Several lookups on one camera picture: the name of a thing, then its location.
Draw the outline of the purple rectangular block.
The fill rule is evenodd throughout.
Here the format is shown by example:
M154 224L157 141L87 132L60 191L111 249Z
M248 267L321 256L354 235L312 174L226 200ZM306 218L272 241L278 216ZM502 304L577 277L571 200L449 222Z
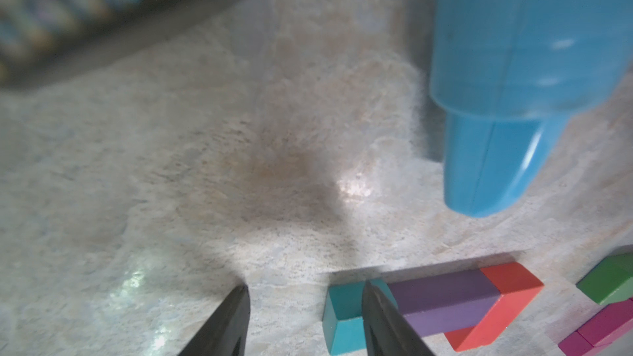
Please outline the purple rectangular block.
M603 308L558 344L567 356L598 355L632 330L632 299Z

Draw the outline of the dark purple block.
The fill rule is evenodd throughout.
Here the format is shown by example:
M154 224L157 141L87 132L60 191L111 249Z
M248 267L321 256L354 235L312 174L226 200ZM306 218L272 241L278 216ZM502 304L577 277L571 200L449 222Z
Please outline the dark purple block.
M500 298L480 270L389 283L397 306L420 337L476 326Z

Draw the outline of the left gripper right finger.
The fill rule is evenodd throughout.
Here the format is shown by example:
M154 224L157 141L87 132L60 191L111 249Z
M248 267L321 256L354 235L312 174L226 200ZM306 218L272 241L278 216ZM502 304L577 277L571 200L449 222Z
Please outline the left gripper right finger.
M362 293L362 317L369 356L435 356L384 292L369 281Z

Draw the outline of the red block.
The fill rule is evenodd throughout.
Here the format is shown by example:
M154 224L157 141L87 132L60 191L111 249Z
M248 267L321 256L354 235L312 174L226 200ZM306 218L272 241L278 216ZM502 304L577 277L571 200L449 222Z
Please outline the red block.
M544 288L537 276L518 262L481 268L500 298L476 325L445 333L456 352L493 344Z

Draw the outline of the teal square block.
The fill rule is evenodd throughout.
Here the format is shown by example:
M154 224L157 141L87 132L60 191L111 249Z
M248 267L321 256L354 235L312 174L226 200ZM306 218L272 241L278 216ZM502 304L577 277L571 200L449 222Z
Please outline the teal square block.
M362 295L365 281L331 286L327 290L322 328L330 355L366 349Z

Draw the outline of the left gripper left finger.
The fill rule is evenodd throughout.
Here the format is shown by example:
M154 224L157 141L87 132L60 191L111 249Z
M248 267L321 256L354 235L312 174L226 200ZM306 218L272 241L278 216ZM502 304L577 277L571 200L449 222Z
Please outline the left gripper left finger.
M248 286L237 285L178 356L242 356L251 316Z

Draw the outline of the green square block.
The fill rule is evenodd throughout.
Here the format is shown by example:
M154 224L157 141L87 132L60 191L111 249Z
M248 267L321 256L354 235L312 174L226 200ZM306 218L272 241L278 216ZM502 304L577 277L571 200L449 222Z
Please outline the green square block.
M604 258L576 287L598 305L619 303L632 298L632 254Z

